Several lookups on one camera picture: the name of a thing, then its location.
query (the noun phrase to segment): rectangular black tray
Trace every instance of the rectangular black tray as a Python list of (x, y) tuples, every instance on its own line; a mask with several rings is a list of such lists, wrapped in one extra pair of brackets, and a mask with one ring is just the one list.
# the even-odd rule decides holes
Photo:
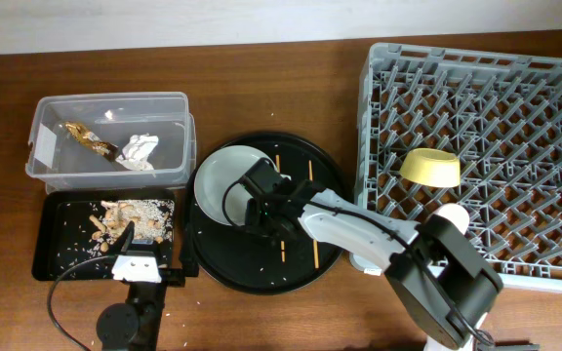
[[(97, 242), (89, 242), (97, 228), (88, 220), (90, 215), (104, 214), (100, 201), (163, 200), (177, 202), (175, 194), (167, 189), (127, 189), (100, 191), (59, 191), (47, 196), (43, 205), (38, 240), (31, 273), (38, 281), (53, 281), (76, 263), (91, 258), (87, 250)], [(175, 212), (168, 218), (175, 237)], [(117, 254), (112, 247), (106, 254)], [(170, 263), (173, 258), (173, 241), (159, 245), (158, 264)], [(74, 278), (65, 280), (111, 279), (111, 263), (81, 267)]]

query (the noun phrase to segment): round black tray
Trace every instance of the round black tray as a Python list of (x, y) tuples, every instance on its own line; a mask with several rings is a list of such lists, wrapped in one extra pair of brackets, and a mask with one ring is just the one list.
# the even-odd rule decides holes
[[(341, 170), (321, 148), (290, 134), (255, 133), (241, 136), (219, 147), (248, 145), (261, 150), (271, 160), (279, 155), (281, 174), (293, 180), (313, 178), (349, 200)], [(320, 267), (315, 269), (313, 241), (304, 233), (285, 241), (285, 262), (278, 240), (254, 237), (208, 218), (194, 198), (194, 179), (187, 186), (183, 226), (199, 264), (216, 280), (244, 293), (286, 293), (313, 282), (333, 266), (341, 249), (318, 243)]]

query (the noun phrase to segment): crumpled white tissue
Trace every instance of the crumpled white tissue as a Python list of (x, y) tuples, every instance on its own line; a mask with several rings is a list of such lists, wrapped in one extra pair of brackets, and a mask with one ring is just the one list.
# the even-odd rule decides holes
[(129, 143), (123, 147), (123, 154), (116, 158), (116, 162), (132, 171), (152, 171), (151, 165), (146, 159), (151, 154), (159, 138), (157, 136), (136, 136), (129, 138)]

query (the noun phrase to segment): yellow bowl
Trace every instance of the yellow bowl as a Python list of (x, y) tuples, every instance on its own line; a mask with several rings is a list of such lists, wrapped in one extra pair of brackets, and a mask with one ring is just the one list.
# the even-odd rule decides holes
[(422, 185), (454, 187), (461, 183), (461, 165), (450, 152), (418, 148), (407, 154), (400, 175)]

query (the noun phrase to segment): chopstick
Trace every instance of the chopstick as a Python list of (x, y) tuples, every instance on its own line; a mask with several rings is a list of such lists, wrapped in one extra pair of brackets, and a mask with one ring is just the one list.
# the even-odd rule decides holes
[[(313, 169), (311, 167), (311, 160), (309, 160), (309, 180), (313, 181)], [(318, 257), (318, 242), (313, 239), (313, 266), (320, 268), (320, 258)]]
[[(277, 164), (277, 172), (281, 173), (281, 161), (279, 155), (275, 155), (275, 160)], [(281, 261), (285, 263), (285, 242), (281, 240)]]

